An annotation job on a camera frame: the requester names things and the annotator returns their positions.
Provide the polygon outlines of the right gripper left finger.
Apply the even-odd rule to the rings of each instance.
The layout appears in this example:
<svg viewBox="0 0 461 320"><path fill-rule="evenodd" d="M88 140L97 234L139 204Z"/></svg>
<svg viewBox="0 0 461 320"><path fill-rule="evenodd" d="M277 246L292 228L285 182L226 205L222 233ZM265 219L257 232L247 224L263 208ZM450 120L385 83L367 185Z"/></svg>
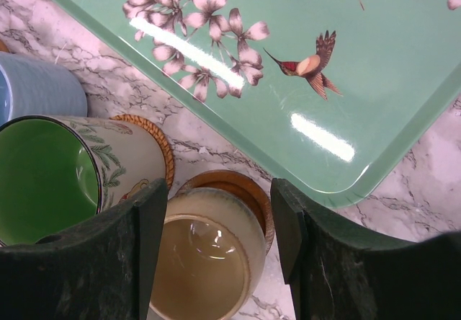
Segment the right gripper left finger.
<svg viewBox="0 0 461 320"><path fill-rule="evenodd" d="M36 244L1 248L2 319L146 319L164 179Z"/></svg>

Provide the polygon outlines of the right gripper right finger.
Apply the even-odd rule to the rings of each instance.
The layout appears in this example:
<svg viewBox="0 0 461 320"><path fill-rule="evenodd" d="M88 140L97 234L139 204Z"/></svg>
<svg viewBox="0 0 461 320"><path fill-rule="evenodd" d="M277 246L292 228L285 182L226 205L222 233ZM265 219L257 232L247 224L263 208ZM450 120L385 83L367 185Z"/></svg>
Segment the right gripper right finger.
<svg viewBox="0 0 461 320"><path fill-rule="evenodd" d="M458 319L460 233L419 243L361 226L285 179L271 185L297 319Z"/></svg>

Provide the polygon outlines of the tan beige mug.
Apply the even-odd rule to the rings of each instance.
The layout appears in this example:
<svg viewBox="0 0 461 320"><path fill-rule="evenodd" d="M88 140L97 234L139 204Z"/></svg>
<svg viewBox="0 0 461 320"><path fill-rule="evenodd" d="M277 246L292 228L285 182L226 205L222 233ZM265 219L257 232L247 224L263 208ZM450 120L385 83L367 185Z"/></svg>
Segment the tan beige mug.
<svg viewBox="0 0 461 320"><path fill-rule="evenodd" d="M235 195L199 187L167 203L150 307L163 319L231 319L254 292L266 240Z"/></svg>

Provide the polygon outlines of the green mug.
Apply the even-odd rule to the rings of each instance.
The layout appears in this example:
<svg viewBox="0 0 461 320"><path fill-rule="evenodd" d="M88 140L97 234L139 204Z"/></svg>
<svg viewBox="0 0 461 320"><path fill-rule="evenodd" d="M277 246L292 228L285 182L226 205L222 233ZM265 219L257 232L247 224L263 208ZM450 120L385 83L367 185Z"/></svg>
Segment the green mug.
<svg viewBox="0 0 461 320"><path fill-rule="evenodd" d="M33 244L108 210L166 167L141 127L29 115L1 127L1 245Z"/></svg>

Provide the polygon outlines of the woven rattan coaster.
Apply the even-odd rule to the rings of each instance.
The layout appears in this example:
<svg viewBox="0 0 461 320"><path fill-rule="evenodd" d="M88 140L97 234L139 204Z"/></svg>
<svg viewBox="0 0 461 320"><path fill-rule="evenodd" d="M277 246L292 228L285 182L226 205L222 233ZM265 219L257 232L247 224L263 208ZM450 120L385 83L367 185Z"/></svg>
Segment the woven rattan coaster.
<svg viewBox="0 0 461 320"><path fill-rule="evenodd" d="M166 184L168 189L170 190L173 183L174 183L174 176L175 176L175 161L173 150L170 146L170 143L165 135L165 133L158 127L156 124L151 122L150 120L141 117L139 115L131 115L131 114L122 114L122 115L115 115L110 118L110 120L118 120L127 123L135 124L142 129L146 130L152 138L157 142L159 148L161 149L161 153L164 158L164 163L166 167Z"/></svg>

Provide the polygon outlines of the brown wooden coaster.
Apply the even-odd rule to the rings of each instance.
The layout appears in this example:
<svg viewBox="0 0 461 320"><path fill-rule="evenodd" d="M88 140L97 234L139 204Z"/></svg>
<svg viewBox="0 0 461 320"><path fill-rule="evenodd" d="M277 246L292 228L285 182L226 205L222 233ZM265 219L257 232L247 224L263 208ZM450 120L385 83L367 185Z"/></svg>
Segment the brown wooden coaster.
<svg viewBox="0 0 461 320"><path fill-rule="evenodd" d="M264 233L266 254L269 253L274 240L272 206L268 195L255 181L244 174L231 170L210 170L187 180L177 190L176 195L199 187L224 190L242 200L256 216Z"/></svg>

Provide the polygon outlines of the green floral tray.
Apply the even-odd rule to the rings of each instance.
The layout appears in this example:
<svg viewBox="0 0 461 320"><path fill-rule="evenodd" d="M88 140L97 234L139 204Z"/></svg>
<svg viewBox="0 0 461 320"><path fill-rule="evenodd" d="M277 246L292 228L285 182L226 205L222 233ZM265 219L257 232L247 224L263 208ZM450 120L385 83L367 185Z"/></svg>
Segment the green floral tray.
<svg viewBox="0 0 461 320"><path fill-rule="evenodd" d="M460 92L460 0L53 0L273 176L359 202Z"/></svg>

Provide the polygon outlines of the blue mug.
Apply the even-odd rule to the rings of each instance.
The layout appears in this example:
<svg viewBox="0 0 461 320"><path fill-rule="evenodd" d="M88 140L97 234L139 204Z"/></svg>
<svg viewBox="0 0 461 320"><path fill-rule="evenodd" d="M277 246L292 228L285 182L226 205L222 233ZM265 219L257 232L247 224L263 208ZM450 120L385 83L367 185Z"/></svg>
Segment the blue mug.
<svg viewBox="0 0 461 320"><path fill-rule="evenodd" d="M68 69L29 56L1 53L1 124L25 115L87 114L84 89Z"/></svg>

